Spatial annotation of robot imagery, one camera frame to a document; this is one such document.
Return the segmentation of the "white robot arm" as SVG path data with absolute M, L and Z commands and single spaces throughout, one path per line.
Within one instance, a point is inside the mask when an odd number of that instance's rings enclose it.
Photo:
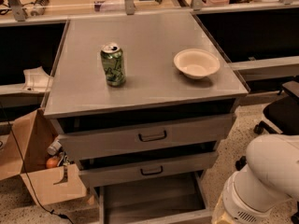
M 275 206 L 299 201 L 299 135 L 256 137 L 246 162 L 226 180 L 211 224 L 259 224 Z

